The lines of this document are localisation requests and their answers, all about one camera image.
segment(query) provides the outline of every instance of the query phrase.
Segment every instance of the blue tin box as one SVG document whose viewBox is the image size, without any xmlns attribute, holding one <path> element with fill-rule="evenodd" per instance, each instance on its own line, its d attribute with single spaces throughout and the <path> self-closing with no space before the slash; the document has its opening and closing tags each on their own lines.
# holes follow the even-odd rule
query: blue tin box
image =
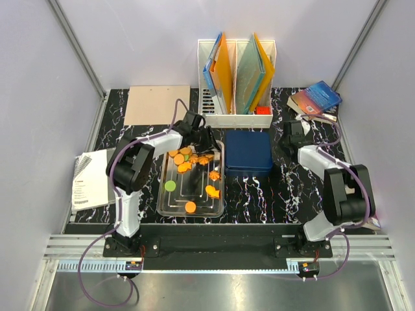
<svg viewBox="0 0 415 311">
<path fill-rule="evenodd" d="M 272 165 L 268 133 L 237 130 L 226 132 L 225 173 L 227 176 L 267 177 Z"/>
</svg>

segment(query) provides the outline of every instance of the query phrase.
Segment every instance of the orange folder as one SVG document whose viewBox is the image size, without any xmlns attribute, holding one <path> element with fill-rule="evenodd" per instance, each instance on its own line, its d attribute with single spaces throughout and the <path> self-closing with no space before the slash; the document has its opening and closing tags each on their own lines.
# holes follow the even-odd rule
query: orange folder
<svg viewBox="0 0 415 311">
<path fill-rule="evenodd" d="M 225 33 L 222 33 L 219 47 L 210 67 L 210 74 L 215 85 L 219 103 L 224 111 L 231 112 L 232 74 Z"/>
</svg>

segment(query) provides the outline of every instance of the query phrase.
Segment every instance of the brown cardboard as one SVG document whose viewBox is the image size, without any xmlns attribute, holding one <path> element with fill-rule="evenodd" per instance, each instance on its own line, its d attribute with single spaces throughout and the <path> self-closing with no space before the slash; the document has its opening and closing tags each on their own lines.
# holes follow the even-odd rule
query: brown cardboard
<svg viewBox="0 0 415 311">
<path fill-rule="evenodd" d="M 190 86 L 130 87 L 124 125 L 170 124 L 177 98 L 189 107 Z M 179 103 L 176 121 L 183 120 L 185 113 L 185 108 Z"/>
</svg>

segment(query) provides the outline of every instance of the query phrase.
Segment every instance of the gray wall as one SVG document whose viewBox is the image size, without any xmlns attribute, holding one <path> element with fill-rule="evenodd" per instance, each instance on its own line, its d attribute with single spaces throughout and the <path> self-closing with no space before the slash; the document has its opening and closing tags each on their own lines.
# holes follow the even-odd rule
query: gray wall
<svg viewBox="0 0 415 311">
<path fill-rule="evenodd" d="M 351 152 L 370 170 L 377 213 L 392 240 L 413 304 L 414 12 L 414 1 L 389 1 L 339 90 Z"/>
<path fill-rule="evenodd" d="M 197 40 L 277 45 L 275 86 L 331 84 L 375 0 L 60 0 L 106 88 L 198 85 Z"/>
<path fill-rule="evenodd" d="M 26 310 L 99 98 L 45 0 L 0 2 L 0 305 Z"/>
</svg>

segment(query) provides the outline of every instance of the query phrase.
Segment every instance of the green disc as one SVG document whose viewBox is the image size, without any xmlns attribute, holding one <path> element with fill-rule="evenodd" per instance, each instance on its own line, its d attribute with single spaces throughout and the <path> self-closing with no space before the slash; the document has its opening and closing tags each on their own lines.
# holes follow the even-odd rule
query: green disc
<svg viewBox="0 0 415 311">
<path fill-rule="evenodd" d="M 164 189 L 169 192 L 176 190 L 176 183 L 173 180 L 166 181 L 164 184 Z"/>
</svg>

